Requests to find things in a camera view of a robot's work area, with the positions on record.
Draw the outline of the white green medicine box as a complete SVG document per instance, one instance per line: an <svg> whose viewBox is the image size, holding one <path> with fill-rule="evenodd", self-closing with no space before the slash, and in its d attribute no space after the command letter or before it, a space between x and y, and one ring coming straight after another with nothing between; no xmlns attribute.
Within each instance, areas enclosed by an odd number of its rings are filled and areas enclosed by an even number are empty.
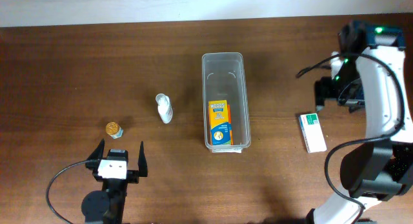
<svg viewBox="0 0 413 224"><path fill-rule="evenodd" d="M299 116L299 123L308 153L327 150L319 118L316 113Z"/></svg>

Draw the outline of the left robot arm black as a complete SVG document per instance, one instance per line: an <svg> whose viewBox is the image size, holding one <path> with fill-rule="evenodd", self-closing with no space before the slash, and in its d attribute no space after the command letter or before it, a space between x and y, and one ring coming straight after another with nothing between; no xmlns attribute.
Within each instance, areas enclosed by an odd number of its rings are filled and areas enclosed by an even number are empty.
<svg viewBox="0 0 413 224"><path fill-rule="evenodd" d="M138 184L148 176L144 144L139 146L138 169L128 169L128 152L111 149L103 156L105 141L102 139L86 159L85 167L92 171L96 181L102 183L101 190L85 196L81 212L85 223L121 223L129 184Z"/></svg>

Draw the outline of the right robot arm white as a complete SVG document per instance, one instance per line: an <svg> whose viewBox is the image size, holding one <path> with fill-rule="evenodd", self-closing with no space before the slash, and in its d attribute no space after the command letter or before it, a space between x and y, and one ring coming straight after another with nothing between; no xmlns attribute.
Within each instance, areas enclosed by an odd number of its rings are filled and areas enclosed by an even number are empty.
<svg viewBox="0 0 413 224"><path fill-rule="evenodd" d="M341 184L312 209L307 223L360 223L370 207L412 188L412 117L404 80L402 29L351 21L339 35L339 51L320 61L331 71L314 84L316 110L334 100L366 112L366 134L351 141L341 161Z"/></svg>

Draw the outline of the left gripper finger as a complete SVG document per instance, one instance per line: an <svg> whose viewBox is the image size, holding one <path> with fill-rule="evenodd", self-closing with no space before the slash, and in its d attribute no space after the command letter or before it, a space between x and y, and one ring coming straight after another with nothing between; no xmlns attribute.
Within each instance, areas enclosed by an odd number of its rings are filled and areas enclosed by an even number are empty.
<svg viewBox="0 0 413 224"><path fill-rule="evenodd" d="M147 177L148 176L148 165L145 157L145 150L144 150L144 143L141 142L139 147L139 157L138 157L138 171L139 177Z"/></svg>
<svg viewBox="0 0 413 224"><path fill-rule="evenodd" d="M91 155L88 156L87 160L98 160L103 157L103 152L104 152L104 147L105 147L105 140L102 139L96 149L91 153Z"/></svg>

